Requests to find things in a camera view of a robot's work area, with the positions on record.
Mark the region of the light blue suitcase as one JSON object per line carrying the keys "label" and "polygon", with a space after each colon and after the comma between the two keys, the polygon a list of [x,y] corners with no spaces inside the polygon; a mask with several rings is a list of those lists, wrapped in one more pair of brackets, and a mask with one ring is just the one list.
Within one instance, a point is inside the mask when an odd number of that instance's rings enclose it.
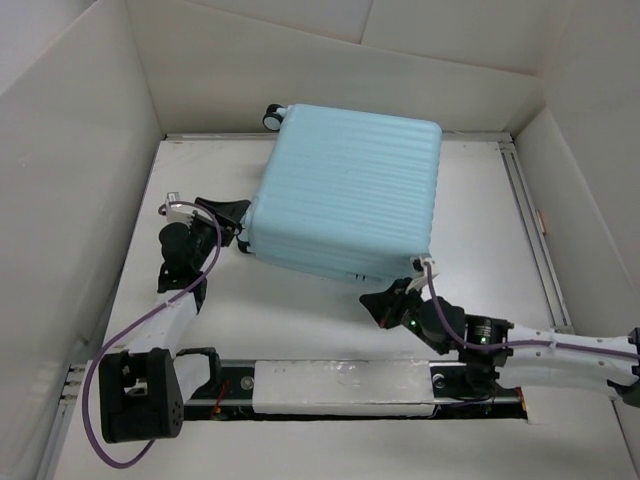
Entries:
{"label": "light blue suitcase", "polygon": [[412,275],[430,251],[441,127],[428,120],[271,104],[277,134],[240,242],[273,265],[347,281]]}

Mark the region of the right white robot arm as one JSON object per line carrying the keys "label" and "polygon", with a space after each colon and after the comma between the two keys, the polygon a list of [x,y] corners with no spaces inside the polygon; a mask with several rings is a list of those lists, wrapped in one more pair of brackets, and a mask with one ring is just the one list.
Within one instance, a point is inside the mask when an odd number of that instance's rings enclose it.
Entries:
{"label": "right white robot arm", "polygon": [[472,315],[443,297],[429,300],[403,282],[365,294],[361,305],[382,329],[402,326],[439,355],[457,354],[473,393],[496,387],[582,388],[639,406],[639,331],[588,337]]}

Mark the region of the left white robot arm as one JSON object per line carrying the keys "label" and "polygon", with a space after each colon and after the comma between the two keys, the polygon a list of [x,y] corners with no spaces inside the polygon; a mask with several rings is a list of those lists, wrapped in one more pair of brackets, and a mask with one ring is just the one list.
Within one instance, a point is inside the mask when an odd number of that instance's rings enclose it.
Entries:
{"label": "left white robot arm", "polygon": [[208,397],[222,387],[214,348],[179,349],[178,344],[204,305],[208,274],[221,250],[241,233],[250,205],[201,197],[182,202],[167,195],[159,209],[167,223],[158,234],[158,304],[128,330],[120,351],[97,364],[105,442],[174,438],[184,422],[185,402],[194,393]]}

